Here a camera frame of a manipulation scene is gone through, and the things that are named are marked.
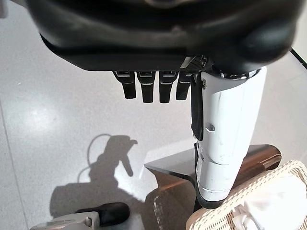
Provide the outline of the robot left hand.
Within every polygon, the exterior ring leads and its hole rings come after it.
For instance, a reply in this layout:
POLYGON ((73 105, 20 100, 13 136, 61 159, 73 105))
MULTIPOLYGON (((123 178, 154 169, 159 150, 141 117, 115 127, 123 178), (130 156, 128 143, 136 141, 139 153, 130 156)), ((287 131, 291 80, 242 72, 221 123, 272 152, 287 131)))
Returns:
POLYGON ((112 71, 125 96, 135 80, 160 101, 180 74, 191 90, 196 195, 207 209, 228 197, 257 120, 266 66, 290 49, 304 0, 28 0, 40 36, 57 56, 112 71))

